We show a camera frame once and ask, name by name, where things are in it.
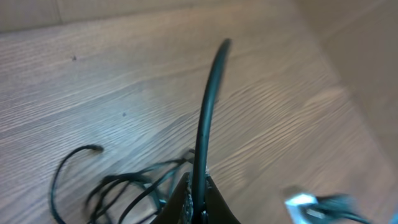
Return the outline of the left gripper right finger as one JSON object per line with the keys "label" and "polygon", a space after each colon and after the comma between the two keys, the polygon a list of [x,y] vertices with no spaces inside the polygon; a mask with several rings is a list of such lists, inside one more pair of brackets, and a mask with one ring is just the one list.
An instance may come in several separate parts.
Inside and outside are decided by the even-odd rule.
{"label": "left gripper right finger", "polygon": [[240,224],[210,176],[206,178],[205,211],[207,224]]}

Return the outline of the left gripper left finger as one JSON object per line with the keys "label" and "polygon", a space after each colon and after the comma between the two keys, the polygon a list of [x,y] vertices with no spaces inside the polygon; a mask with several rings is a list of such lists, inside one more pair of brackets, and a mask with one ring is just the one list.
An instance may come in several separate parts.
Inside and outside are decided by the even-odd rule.
{"label": "left gripper left finger", "polygon": [[191,223],[193,208],[189,183],[190,173],[187,172],[182,175],[166,206],[150,224]]}

